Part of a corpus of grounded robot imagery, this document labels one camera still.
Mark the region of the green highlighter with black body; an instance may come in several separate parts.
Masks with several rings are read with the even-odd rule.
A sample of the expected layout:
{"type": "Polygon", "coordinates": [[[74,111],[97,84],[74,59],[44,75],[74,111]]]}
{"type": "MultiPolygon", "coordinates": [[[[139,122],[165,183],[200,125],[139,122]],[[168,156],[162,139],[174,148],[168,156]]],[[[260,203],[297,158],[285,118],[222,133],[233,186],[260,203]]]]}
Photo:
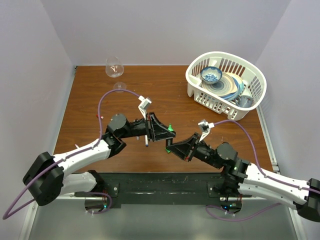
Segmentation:
{"type": "Polygon", "coordinates": [[[171,123],[169,124],[167,130],[170,131],[170,132],[173,132],[173,131],[174,131],[174,129],[172,128],[172,124],[171,124],[171,123]]]}

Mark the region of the white blue acrylic marker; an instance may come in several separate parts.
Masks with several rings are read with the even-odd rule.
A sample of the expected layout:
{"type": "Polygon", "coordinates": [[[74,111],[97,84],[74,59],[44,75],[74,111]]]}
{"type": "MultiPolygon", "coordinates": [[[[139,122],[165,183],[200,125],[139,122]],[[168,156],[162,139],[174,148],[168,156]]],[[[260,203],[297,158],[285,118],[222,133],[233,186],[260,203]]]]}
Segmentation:
{"type": "Polygon", "coordinates": [[[145,143],[146,147],[149,146],[149,140],[148,140],[148,136],[147,135],[144,136],[144,143],[145,143]]]}

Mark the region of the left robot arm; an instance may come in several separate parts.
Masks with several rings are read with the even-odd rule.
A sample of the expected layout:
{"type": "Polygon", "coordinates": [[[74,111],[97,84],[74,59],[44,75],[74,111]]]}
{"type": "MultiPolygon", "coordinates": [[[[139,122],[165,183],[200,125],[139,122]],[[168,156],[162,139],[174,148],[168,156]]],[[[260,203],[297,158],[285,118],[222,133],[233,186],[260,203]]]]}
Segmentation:
{"type": "Polygon", "coordinates": [[[119,113],[111,118],[106,132],[93,142],[65,153],[38,155],[22,182],[39,206],[45,206],[63,194],[88,192],[99,196],[104,190],[104,181],[99,174],[94,170],[82,174],[75,172],[119,154],[126,147],[124,138],[140,136],[157,142],[174,138],[176,132],[161,123],[153,112],[133,122],[119,113]]]}

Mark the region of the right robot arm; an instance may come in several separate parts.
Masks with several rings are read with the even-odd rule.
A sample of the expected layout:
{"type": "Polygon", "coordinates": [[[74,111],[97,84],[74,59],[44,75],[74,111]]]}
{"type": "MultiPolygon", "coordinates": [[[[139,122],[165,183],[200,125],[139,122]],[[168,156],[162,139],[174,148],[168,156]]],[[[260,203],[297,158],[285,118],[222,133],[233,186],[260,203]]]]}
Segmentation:
{"type": "Polygon", "coordinates": [[[180,142],[170,138],[165,148],[183,161],[196,158],[221,169],[223,182],[213,189],[225,197],[248,195],[273,200],[297,211],[304,219],[320,220],[320,182],[317,179],[298,180],[263,170],[241,159],[229,143],[211,148],[197,133],[180,142]]]}

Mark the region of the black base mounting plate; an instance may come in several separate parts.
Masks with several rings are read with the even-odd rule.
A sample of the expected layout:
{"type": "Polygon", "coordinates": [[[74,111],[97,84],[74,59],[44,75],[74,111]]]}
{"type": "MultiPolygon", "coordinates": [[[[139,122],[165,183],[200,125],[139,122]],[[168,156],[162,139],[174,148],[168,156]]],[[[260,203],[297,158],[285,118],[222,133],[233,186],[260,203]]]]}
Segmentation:
{"type": "Polygon", "coordinates": [[[121,183],[116,190],[109,188],[107,194],[111,199],[106,196],[86,199],[85,209],[102,212],[107,208],[119,209],[122,205],[213,205],[238,213],[243,205],[240,197],[233,195],[227,199],[214,191],[210,182],[201,181],[121,183]]]}

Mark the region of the blue white patterned bowl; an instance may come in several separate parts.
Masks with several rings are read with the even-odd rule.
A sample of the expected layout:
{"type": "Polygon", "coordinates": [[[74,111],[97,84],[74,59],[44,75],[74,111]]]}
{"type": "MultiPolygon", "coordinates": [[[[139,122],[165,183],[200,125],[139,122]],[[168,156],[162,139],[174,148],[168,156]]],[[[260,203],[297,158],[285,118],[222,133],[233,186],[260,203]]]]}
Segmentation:
{"type": "Polygon", "coordinates": [[[222,71],[218,67],[207,66],[200,71],[200,78],[208,85],[213,85],[222,78],[222,71]]]}

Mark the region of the striped beige plate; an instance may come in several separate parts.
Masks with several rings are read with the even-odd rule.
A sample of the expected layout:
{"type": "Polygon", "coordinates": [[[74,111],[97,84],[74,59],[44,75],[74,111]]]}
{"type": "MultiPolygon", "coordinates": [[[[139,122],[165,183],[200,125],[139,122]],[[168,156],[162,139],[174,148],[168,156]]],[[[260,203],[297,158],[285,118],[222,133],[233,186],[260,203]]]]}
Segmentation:
{"type": "Polygon", "coordinates": [[[233,78],[226,73],[223,73],[222,78],[214,84],[207,84],[203,81],[202,88],[219,97],[228,95],[232,91],[237,90],[233,78]]]}

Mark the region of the grey patterned mug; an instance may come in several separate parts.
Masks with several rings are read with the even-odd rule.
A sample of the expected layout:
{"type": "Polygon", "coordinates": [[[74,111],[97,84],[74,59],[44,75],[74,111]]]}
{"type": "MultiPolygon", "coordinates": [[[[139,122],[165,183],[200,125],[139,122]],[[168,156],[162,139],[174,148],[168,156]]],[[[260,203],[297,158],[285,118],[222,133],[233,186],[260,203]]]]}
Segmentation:
{"type": "Polygon", "coordinates": [[[253,104],[253,98],[249,95],[237,96],[234,100],[235,105],[240,108],[250,108],[253,104]]]}

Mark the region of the clear wine glass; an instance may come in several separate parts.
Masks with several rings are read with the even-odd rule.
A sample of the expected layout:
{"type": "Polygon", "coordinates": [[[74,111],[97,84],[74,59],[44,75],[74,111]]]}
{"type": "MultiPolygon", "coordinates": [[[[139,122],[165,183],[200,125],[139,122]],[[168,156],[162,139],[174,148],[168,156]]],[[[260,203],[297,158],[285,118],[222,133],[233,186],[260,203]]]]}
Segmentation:
{"type": "MultiPolygon", "coordinates": [[[[124,66],[116,56],[109,56],[105,61],[105,73],[111,78],[121,77],[124,73],[124,66]]],[[[120,80],[113,85],[113,89],[118,93],[123,92],[126,88],[126,84],[120,80]]]]}

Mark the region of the blue rimmed plate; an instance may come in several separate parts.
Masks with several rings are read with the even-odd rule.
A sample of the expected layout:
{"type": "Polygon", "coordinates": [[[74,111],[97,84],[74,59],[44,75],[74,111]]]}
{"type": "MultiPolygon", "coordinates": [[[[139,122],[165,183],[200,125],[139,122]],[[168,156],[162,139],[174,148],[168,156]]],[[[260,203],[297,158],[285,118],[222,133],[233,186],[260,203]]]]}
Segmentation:
{"type": "Polygon", "coordinates": [[[224,100],[227,100],[230,102],[230,101],[235,100],[243,92],[245,84],[244,84],[242,78],[239,77],[238,75],[233,74],[233,73],[228,73],[227,75],[230,76],[231,78],[233,78],[234,85],[236,87],[236,90],[233,90],[229,94],[222,96],[222,98],[224,100]]]}

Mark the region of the white plastic dish basket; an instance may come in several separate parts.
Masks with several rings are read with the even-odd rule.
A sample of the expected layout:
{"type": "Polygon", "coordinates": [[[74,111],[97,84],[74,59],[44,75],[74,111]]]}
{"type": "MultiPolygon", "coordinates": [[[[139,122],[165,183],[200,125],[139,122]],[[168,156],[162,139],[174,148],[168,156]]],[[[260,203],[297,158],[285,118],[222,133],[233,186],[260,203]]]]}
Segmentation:
{"type": "Polygon", "coordinates": [[[222,51],[198,56],[185,78],[189,97],[235,121],[257,108],[267,91],[266,78],[254,64],[222,51]]]}

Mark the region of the black table edge rail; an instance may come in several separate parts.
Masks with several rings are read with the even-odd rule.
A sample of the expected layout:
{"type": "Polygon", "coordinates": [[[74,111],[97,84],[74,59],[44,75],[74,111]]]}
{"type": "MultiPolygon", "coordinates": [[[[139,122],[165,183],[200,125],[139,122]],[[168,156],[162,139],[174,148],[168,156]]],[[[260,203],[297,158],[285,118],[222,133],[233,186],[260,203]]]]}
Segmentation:
{"type": "Polygon", "coordinates": [[[217,172],[100,173],[112,205],[209,205],[227,195],[217,172]]]}

